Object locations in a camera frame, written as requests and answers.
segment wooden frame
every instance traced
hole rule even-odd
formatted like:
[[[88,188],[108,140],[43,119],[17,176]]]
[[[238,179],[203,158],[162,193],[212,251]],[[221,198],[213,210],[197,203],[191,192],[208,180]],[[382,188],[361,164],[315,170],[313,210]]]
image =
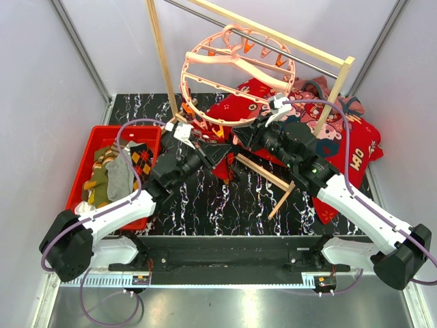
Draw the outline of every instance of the wooden frame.
[[[188,0],[191,3],[194,3],[195,5],[198,5],[199,7],[202,7],[210,12],[213,12],[215,14],[218,14],[219,16],[222,16],[224,18],[227,18],[231,20],[232,22],[239,23],[243,27],[247,27],[252,29],[253,31],[266,34],[272,39],[278,40],[298,51],[301,51],[307,55],[310,55],[318,60],[321,60],[324,63],[327,63],[331,66],[334,66],[339,69],[339,74],[337,77],[337,80],[335,81],[335,84],[333,86],[333,89],[328,97],[328,101],[331,103],[335,102],[337,99],[337,95],[339,94],[341,88],[343,87],[344,81],[346,80],[346,77],[348,76],[348,73],[350,71],[350,68],[354,62],[353,57],[348,57],[345,60],[335,57],[334,55],[331,55],[329,53],[326,53],[322,50],[319,50],[313,46],[309,46],[308,44],[305,44],[304,42],[298,41],[296,39],[293,39],[283,33],[280,33],[278,31],[275,31],[269,27],[266,27],[264,25],[261,25],[259,23],[254,22],[253,20],[247,19],[243,16],[240,16],[238,14],[235,14],[233,12],[230,12],[229,10],[226,10],[222,7],[219,7],[217,5],[214,5],[213,3],[210,3],[206,0]],[[165,79],[165,85],[167,87],[167,93],[169,95],[169,101],[171,105],[171,111],[173,113],[173,121],[174,120],[180,120],[183,122],[186,122],[185,118],[181,115],[181,113],[178,112],[178,108],[175,101],[175,95],[173,91],[173,86],[171,84],[171,77],[170,77],[170,69],[169,64],[167,61],[166,52],[164,50],[164,44],[163,39],[160,33],[160,28],[158,24],[158,15],[156,13],[156,8],[154,5],[154,0],[145,0],[146,6],[148,8],[149,12],[149,18],[152,25],[152,30],[154,34],[155,39],[155,45],[156,50],[158,51],[158,56],[161,64],[161,69],[163,70],[163,75]],[[317,126],[314,130],[314,135],[318,135],[321,131],[329,113],[330,113],[331,107],[326,105],[323,108],[323,112],[320,116],[320,119],[318,120]],[[247,167],[251,168],[261,176],[263,176],[265,179],[269,180],[274,185],[278,186],[282,190],[285,191],[284,196],[280,199],[280,201],[277,203],[273,211],[269,214],[268,218],[272,219],[276,212],[278,211],[279,207],[284,203],[284,201],[287,199],[288,195],[293,191],[294,189],[294,182],[291,181],[291,183],[287,183],[282,181],[280,178],[276,177],[274,174],[271,174],[270,172],[266,171],[263,167],[260,167],[259,165],[255,164],[254,162],[250,161],[245,156],[242,156],[239,154],[237,157],[237,160],[239,160],[241,163],[245,164]]]

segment white panel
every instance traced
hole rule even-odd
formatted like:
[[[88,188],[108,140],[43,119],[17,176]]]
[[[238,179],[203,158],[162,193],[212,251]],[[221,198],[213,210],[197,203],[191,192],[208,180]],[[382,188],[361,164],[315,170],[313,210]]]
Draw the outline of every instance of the white panel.
[[[411,1],[358,92],[381,131],[385,156],[372,165],[386,209],[434,233],[437,254],[437,2]],[[437,279],[430,263],[419,277]],[[436,287],[423,287],[437,323]]]
[[[199,12],[205,10],[179,0]],[[344,90],[348,90],[370,48],[389,15],[395,0],[212,0],[228,10],[277,29],[293,38],[316,46],[342,59],[356,58]],[[97,70],[110,93],[165,92],[144,0],[64,0]],[[185,52],[217,33],[220,28],[163,0],[155,0],[171,78],[179,90],[179,76]],[[223,23],[224,18],[211,13]],[[295,52],[298,56],[308,56]],[[310,59],[333,72],[326,64]],[[212,76],[231,86],[245,81],[246,76],[231,70],[208,68]],[[300,77],[320,74],[298,65]],[[196,85],[194,92],[207,92]]]
[[[0,3],[0,72],[0,325],[29,327],[38,246],[104,103],[49,1]]]

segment marble surface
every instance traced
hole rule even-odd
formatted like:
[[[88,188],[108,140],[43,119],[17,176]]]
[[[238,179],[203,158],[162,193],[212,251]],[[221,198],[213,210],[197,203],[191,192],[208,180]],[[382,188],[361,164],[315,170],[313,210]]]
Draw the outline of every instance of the marble surface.
[[[193,94],[198,108],[208,109],[224,99],[224,94]],[[178,105],[181,98],[177,95]],[[119,125],[136,118],[171,118],[167,94],[118,94],[109,124]],[[184,156],[186,148],[173,140],[163,151]],[[290,181],[283,167],[257,156],[248,155],[285,181]],[[150,218],[142,235],[320,235],[363,234],[344,216],[337,215],[324,225],[318,218],[311,197],[295,189],[272,220],[267,216],[284,192],[265,178],[236,163],[239,183],[226,185],[207,169],[199,170],[181,187],[167,208]],[[371,197],[365,178],[360,190]]]

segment metal rod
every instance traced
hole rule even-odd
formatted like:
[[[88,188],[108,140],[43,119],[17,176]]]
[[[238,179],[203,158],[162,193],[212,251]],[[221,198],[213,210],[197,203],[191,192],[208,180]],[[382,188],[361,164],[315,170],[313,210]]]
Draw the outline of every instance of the metal rod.
[[[361,69],[358,73],[358,75],[355,78],[355,81],[353,82],[352,86],[350,87],[350,91],[348,92],[348,97],[355,96],[356,92],[358,91],[359,87],[361,86],[361,83],[363,82],[364,78],[366,77],[367,73],[369,72],[371,66],[375,62],[376,56],[378,56],[378,53],[381,51],[382,46],[387,40],[387,37],[389,36],[390,32],[393,29],[393,26],[397,22],[398,18],[401,16],[401,13],[404,11],[406,4],[409,0],[397,0],[396,4],[393,6],[393,9],[391,10],[391,13],[389,14],[389,17],[387,18],[384,26],[381,29],[381,32],[379,33],[378,37],[375,40],[375,43],[373,44],[372,48],[370,49],[369,54],[367,55],[364,64],[361,66]]]
[[[98,74],[96,67],[94,66],[91,57],[88,55],[88,52],[85,49],[85,46],[82,43],[79,34],[77,33],[76,28],[73,25],[72,19],[67,13],[67,10],[64,7],[64,4],[61,0],[49,0],[51,3],[56,15],[59,17],[64,29],[70,38],[73,46],[75,47],[79,57],[81,58],[83,65],[88,71],[92,81],[96,85],[100,95],[102,96],[105,103],[108,105],[111,103],[112,95],[109,93],[107,87],[105,86],[102,78]]]
[[[199,17],[199,18],[202,18],[205,21],[208,21],[208,22],[210,22],[212,24],[215,24],[215,25],[217,25],[219,27],[225,27],[226,26],[226,24],[218,22],[217,20],[215,20],[213,18],[210,18],[210,17],[208,17],[206,15],[203,15],[200,12],[196,12],[195,10],[192,10],[192,9],[190,9],[188,7],[185,7],[184,5],[181,5],[180,3],[177,3],[177,2],[175,2],[173,0],[164,0],[164,1],[167,2],[167,3],[170,3],[171,5],[174,5],[175,7],[180,8],[182,10],[185,10],[186,12],[189,12],[190,14],[193,14],[193,15]],[[282,51],[281,49],[278,49],[278,48],[276,48],[276,47],[274,47],[274,46],[272,46],[272,45],[270,45],[270,44],[268,44],[266,42],[258,40],[257,38],[254,38],[253,36],[250,36],[249,34],[247,34],[245,32],[238,31],[237,29],[231,29],[231,31],[233,31],[235,34],[238,34],[239,36],[242,36],[243,38],[246,38],[247,40],[250,40],[250,41],[252,41],[254,43],[257,43],[257,44],[259,44],[261,46],[264,46],[267,49],[270,49],[271,51],[274,51],[275,53],[279,53],[279,54],[281,54],[282,56],[284,56],[286,58],[293,59],[295,62],[298,62],[298,63],[300,63],[302,65],[305,65],[306,67],[312,68],[313,70],[317,70],[318,72],[320,72],[320,73],[322,73],[322,74],[324,74],[324,75],[326,75],[328,77],[331,77],[333,79],[337,79],[337,77],[338,77],[336,74],[334,74],[332,72],[329,72],[328,70],[325,70],[324,68],[321,68],[321,67],[316,66],[316,65],[314,65],[312,63],[309,63],[306,60],[303,60],[303,59],[301,59],[299,57],[296,57],[296,56],[294,56],[294,55],[292,55],[290,53],[287,53],[286,51]]]

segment red plastic basket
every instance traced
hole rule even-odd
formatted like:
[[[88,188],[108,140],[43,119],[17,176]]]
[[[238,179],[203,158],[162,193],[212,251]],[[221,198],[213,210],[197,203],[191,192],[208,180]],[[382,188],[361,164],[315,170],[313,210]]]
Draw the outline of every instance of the red plastic basket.
[[[68,198],[66,209],[72,210],[82,201],[82,185],[91,178],[94,162],[94,152],[112,145],[117,137],[121,126],[95,126],[89,135],[88,144],[82,156],[82,161],[74,179],[73,187]],[[155,165],[159,152],[159,141],[161,128],[158,126],[127,126],[122,133],[122,139],[135,141],[138,144],[147,144],[153,152],[153,163]],[[147,224],[147,218],[136,220],[122,227],[122,230],[142,230]]]

